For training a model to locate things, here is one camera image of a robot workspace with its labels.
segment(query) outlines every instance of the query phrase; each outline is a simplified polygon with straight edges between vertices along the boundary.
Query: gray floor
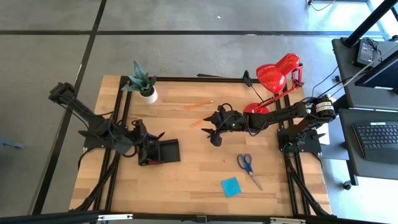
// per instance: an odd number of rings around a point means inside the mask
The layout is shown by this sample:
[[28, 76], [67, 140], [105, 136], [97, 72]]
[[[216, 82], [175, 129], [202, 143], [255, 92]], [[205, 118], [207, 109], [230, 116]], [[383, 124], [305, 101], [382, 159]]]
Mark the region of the gray floor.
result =
[[[99, 5], [100, 0], [0, 0], [0, 29], [90, 30]], [[99, 28], [337, 31], [354, 30], [369, 13], [365, 3], [357, 2], [337, 2], [327, 10], [316, 12], [308, 9], [305, 0], [113, 0], [108, 1]], [[0, 149], [0, 217], [25, 215], [30, 211], [63, 114], [62, 108], [47, 99], [48, 93], [57, 82], [74, 82], [87, 40], [85, 35], [0, 35], [0, 136], [26, 144], [22, 150]], [[308, 96], [312, 87], [336, 67], [331, 40], [331, 37], [304, 36], [97, 36], [79, 99], [93, 108], [102, 76], [131, 74], [132, 60], [141, 63], [151, 75], [207, 73], [241, 77], [245, 69], [254, 76], [259, 65], [276, 62], [288, 52], [302, 58], [304, 90]], [[332, 85], [332, 80], [327, 80], [315, 93]], [[68, 209], [83, 145], [77, 130], [82, 128], [73, 118], [44, 206], [45, 213]], [[325, 160], [323, 171], [335, 215], [396, 222], [397, 181], [359, 178], [360, 186], [345, 191], [340, 186], [348, 180], [344, 161]]]

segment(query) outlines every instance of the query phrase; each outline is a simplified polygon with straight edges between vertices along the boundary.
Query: pencil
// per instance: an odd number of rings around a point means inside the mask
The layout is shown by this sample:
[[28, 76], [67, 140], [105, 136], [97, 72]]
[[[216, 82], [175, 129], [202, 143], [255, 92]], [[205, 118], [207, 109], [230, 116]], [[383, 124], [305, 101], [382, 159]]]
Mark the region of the pencil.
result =
[[[207, 116], [205, 116], [203, 119], [205, 119], [205, 118], [208, 118], [208, 117], [210, 117], [211, 115], [213, 115], [213, 113], [211, 113], [211, 114], [208, 114], [208, 115], [207, 115]], [[200, 119], [200, 120], [198, 120], [197, 122], [195, 122], [195, 123], [191, 124], [191, 125], [190, 125], [190, 127], [195, 127], [195, 126], [199, 125], [200, 123], [202, 123], [202, 122], [203, 122], [203, 119]]]
[[197, 105], [189, 105], [189, 106], [185, 106], [185, 109], [191, 109], [191, 108], [195, 108], [197, 106], [202, 106], [202, 105], [206, 105], [209, 103], [214, 103], [214, 100], [210, 100], [210, 101], [206, 101], [206, 102], [202, 102], [202, 103], [198, 103]]

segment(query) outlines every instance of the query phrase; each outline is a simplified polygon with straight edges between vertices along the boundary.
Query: scissors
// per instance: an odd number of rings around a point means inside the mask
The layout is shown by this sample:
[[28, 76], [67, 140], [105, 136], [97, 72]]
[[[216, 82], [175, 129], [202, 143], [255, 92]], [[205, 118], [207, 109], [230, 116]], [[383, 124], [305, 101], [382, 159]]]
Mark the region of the scissors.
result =
[[246, 170], [246, 172], [251, 176], [256, 185], [260, 188], [260, 190], [262, 190], [259, 180], [257, 180], [257, 177], [253, 174], [253, 170], [251, 169], [251, 161], [252, 159], [250, 154], [238, 155], [239, 166], [242, 169]]

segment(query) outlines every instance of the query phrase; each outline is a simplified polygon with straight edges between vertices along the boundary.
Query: wooden tabletop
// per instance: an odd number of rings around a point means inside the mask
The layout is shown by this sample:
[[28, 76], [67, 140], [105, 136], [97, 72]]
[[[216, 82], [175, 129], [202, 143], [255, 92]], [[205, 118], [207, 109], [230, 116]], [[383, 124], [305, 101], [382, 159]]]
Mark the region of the wooden tabletop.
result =
[[[103, 78], [96, 113], [113, 110], [119, 80], [120, 76]], [[122, 157], [111, 207], [113, 212], [292, 215], [284, 159], [277, 143], [278, 124], [269, 126], [256, 137], [244, 132], [223, 133], [220, 147], [213, 146], [206, 138], [207, 134], [200, 130], [214, 128], [211, 123], [202, 122], [190, 127], [212, 114], [222, 103], [230, 103], [234, 110], [243, 111], [249, 103], [258, 102], [259, 98], [251, 88], [243, 83], [212, 82], [157, 82], [155, 86], [159, 98], [152, 105], [146, 105], [138, 93], [133, 93], [127, 123], [132, 128], [132, 120], [143, 119], [151, 134], [165, 131], [161, 140], [177, 138], [181, 161], [141, 167], [137, 156]], [[264, 99], [272, 96], [261, 84], [254, 84], [254, 87]], [[293, 104], [303, 98], [303, 90], [296, 90], [289, 96]], [[209, 100], [215, 102], [184, 109], [184, 106]], [[269, 109], [275, 110], [275, 104]], [[247, 153], [252, 155], [252, 168], [264, 191], [259, 190], [236, 162], [238, 154]], [[70, 208], [79, 206], [93, 190], [100, 175], [103, 155], [104, 150], [98, 149], [83, 158]], [[312, 154], [300, 155], [306, 186], [323, 209], [330, 213], [319, 160]], [[242, 193], [226, 198], [221, 181], [232, 177], [238, 179]], [[101, 208], [107, 189], [104, 188]], [[297, 186], [295, 190], [299, 211], [303, 212]]]

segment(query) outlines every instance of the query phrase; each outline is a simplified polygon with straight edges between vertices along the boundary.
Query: potted plant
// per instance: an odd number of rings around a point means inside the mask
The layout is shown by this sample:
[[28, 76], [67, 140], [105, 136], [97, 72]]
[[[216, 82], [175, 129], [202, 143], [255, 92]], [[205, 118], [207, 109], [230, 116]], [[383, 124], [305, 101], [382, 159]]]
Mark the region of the potted plant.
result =
[[151, 104], [157, 100], [155, 88], [156, 76], [149, 78], [148, 73], [134, 61], [134, 71], [136, 76], [129, 75], [132, 85], [122, 88], [124, 91], [138, 91], [146, 103]]

